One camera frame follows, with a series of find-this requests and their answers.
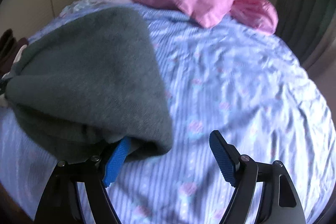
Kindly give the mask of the grey pants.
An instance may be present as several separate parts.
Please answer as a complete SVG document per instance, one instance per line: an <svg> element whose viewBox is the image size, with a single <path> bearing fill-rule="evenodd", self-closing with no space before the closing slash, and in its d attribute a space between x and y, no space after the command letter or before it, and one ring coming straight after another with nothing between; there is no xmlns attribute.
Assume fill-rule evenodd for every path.
<svg viewBox="0 0 336 224"><path fill-rule="evenodd" d="M147 24L128 7L87 14L33 42L1 87L23 131L57 159L82 161L125 137L133 159L173 146Z"/></svg>

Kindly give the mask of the blue striped floral bedsheet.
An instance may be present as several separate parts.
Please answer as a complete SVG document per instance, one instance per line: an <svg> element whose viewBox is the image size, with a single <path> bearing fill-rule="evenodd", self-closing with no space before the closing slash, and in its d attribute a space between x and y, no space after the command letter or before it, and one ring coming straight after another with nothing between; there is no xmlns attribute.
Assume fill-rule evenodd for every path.
<svg viewBox="0 0 336 224"><path fill-rule="evenodd" d="M233 188L210 150L213 130L256 161L282 161L313 223L335 186L335 128L292 51L230 16L202 29L179 11L134 9L149 26L174 145L161 157L127 163L108 188L122 223L221 220Z"/></svg>

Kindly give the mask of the folded cream garment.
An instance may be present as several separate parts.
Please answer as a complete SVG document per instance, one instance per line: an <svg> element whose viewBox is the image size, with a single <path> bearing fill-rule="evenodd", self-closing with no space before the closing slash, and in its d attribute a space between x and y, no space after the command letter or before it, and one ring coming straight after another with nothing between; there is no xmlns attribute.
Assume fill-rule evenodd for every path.
<svg viewBox="0 0 336 224"><path fill-rule="evenodd" d="M11 71L12 66L21 59L22 53L26 48L26 44L21 47L16 47L10 52L8 57L5 57L5 59L1 61L1 78Z"/></svg>

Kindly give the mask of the folded maroon garment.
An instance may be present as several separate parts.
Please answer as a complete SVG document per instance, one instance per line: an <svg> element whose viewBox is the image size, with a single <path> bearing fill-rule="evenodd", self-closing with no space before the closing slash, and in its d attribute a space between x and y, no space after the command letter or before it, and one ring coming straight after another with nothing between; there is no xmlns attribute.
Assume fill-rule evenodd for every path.
<svg viewBox="0 0 336 224"><path fill-rule="evenodd" d="M1 59L0 74L3 77L8 73L14 63L15 57L23 46L28 46L29 42L26 38L17 40L13 35L13 30L6 30L1 36Z"/></svg>

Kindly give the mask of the light floral pillow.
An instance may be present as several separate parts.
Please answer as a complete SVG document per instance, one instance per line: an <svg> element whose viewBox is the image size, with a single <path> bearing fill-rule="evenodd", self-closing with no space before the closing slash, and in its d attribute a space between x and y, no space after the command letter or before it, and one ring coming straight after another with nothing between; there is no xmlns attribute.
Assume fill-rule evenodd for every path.
<svg viewBox="0 0 336 224"><path fill-rule="evenodd" d="M117 6L117 5L128 5L131 3L133 3L132 0L78 0L66 6L60 12L59 17L63 18L68 14L73 14L81 10L100 7L104 5Z"/></svg>

